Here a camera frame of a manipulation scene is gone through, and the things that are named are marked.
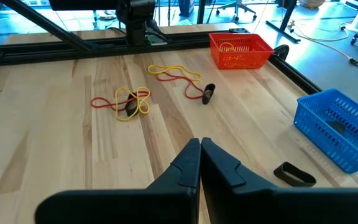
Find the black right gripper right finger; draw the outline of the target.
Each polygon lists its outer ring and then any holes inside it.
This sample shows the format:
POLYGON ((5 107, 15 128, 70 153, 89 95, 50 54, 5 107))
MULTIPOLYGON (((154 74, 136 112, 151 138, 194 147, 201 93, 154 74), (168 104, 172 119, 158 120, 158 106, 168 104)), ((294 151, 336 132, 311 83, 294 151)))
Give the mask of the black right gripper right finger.
POLYGON ((211 223, 358 224, 358 188, 281 188, 210 138, 201 142, 201 181, 211 223))

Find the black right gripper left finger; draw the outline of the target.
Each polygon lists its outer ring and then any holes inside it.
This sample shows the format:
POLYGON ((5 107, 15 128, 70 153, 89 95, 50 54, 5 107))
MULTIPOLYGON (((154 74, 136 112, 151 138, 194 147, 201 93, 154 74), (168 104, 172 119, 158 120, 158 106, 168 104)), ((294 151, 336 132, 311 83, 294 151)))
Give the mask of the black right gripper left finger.
POLYGON ((190 139, 145 189, 66 190, 43 200, 36 223, 197 223, 201 145, 190 139))

